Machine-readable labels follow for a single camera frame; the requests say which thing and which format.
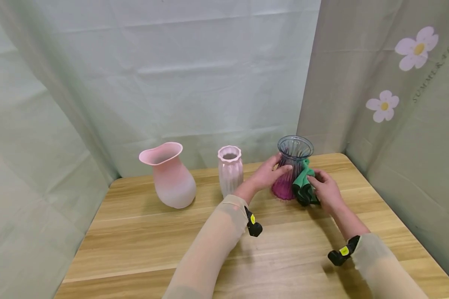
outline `purple glass vase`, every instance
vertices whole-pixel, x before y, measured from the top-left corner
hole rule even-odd
[[[271,191],[277,198],[289,201],[295,198],[291,186],[303,171],[303,161],[313,154],[313,144],[304,137],[297,135],[284,136],[278,141],[281,160],[278,167],[292,165],[293,170],[280,176],[271,186]]]

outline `wooden table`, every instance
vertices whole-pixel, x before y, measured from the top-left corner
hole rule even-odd
[[[245,178],[259,163],[244,166]],[[311,157],[328,171],[349,207],[381,236],[430,298],[449,298],[449,277],[343,154]],[[222,200],[217,169],[193,170],[196,199],[175,210],[159,201],[151,176],[118,179],[106,195],[57,299],[161,298],[196,234]],[[224,263],[214,298],[370,298],[353,263],[326,258],[345,244],[320,208],[281,202],[268,190],[250,210],[263,226],[244,234]]]

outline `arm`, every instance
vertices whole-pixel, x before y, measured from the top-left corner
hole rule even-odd
[[[178,264],[163,298],[212,297],[221,266],[248,223],[244,207],[249,205],[256,192],[268,188],[292,169],[281,167],[273,170],[280,158],[277,154],[265,161],[233,195],[226,196],[216,207]]]
[[[427,298],[397,258],[382,240],[351,211],[339,192],[338,185],[329,174],[315,169],[316,178],[309,176],[321,205],[334,218],[345,239],[360,235],[352,257],[354,265],[366,280],[374,298]]]

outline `flower print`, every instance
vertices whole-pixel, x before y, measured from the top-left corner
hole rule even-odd
[[[408,71],[415,66],[420,69],[427,61],[427,53],[434,49],[439,40],[439,36],[434,34],[434,28],[428,26],[422,28],[416,40],[403,38],[395,47],[398,54],[405,55],[399,63],[399,68]]]
[[[399,98],[392,95],[391,91],[383,91],[379,100],[372,98],[366,103],[366,108],[376,111],[373,120],[381,123],[384,119],[391,120],[394,116],[394,108],[399,104]]]

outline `green cloth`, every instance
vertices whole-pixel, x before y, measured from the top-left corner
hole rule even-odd
[[[310,204],[320,204],[316,198],[315,190],[308,180],[307,176],[315,176],[314,170],[309,168],[309,159],[303,161],[303,171],[294,180],[293,190],[296,200],[303,206],[309,206]]]

